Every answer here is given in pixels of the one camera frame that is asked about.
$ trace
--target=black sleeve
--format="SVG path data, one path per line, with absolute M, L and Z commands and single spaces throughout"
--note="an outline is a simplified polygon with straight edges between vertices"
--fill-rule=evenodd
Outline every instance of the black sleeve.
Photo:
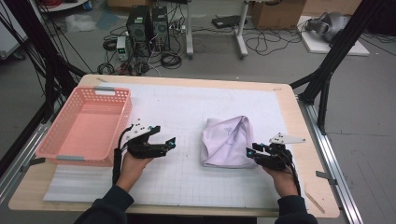
M 306 212 L 304 198 L 287 196 L 277 201 L 279 204 L 279 218 L 275 224 L 318 224 L 317 219 Z
M 125 210 L 134 202 L 128 192 L 114 185 L 103 197 L 97 199 L 75 224 L 122 224 L 127 223 Z

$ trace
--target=brown box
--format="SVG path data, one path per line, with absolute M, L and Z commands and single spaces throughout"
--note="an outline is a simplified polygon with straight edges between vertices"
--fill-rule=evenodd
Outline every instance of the brown box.
M 110 7 L 151 6 L 152 0 L 107 0 Z
M 307 0 L 303 15 L 320 16 L 323 12 L 340 12 L 353 15 L 361 0 Z
M 272 2 L 255 3 L 251 20 L 258 30 L 295 29 L 305 2 L 306 0 L 283 0 L 277 5 Z

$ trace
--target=concrete floor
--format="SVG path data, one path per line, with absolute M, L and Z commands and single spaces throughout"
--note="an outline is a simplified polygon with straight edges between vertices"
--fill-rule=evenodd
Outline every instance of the concrete floor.
M 87 13 L 99 21 L 103 12 L 81 9 L 66 14 Z M 194 24 L 212 27 L 210 18 L 194 19 Z M 103 37 L 122 26 L 117 19 L 108 29 L 67 34 L 94 71 L 104 61 Z M 260 56 L 250 50 L 240 60 L 233 36 L 194 33 L 193 60 L 181 53 L 183 64 L 176 70 L 159 67 L 146 73 L 148 77 L 183 77 L 251 82 L 291 83 L 314 72 L 325 55 L 308 53 L 302 42 Z M 396 54 L 396 43 L 384 44 L 369 39 L 381 48 Z M 349 189 L 365 223 L 394 223 L 396 193 L 393 191 L 396 174 L 393 172 L 396 146 L 396 63 L 395 56 L 361 40 L 370 51 L 369 57 L 347 56 L 336 70 L 330 89 L 326 130 L 332 148 L 343 170 Z M 272 43 L 272 48 L 282 43 Z M 72 64 L 88 71 L 71 48 L 67 47 Z M 0 158 L 44 102 L 35 71 L 30 61 L 0 62 Z M 79 213 L 16 212 L 7 208 L 9 197 L 0 205 L 2 223 L 72 223 Z M 274 218 L 258 218 L 258 223 L 274 223 Z M 319 223 L 347 223 L 343 216 L 320 219 Z

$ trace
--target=lavender cloth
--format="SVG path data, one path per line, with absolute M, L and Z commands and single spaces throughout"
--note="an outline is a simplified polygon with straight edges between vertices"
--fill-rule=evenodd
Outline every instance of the lavender cloth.
M 253 129 L 247 117 L 208 119 L 202 134 L 203 166 L 223 168 L 254 168 L 257 164 L 247 157 L 246 147 L 253 142 Z

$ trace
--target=pink plastic basket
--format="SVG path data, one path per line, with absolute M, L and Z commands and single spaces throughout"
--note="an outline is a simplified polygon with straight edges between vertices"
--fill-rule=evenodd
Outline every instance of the pink plastic basket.
M 130 95 L 124 88 L 76 87 L 35 154 L 59 164 L 112 166 Z

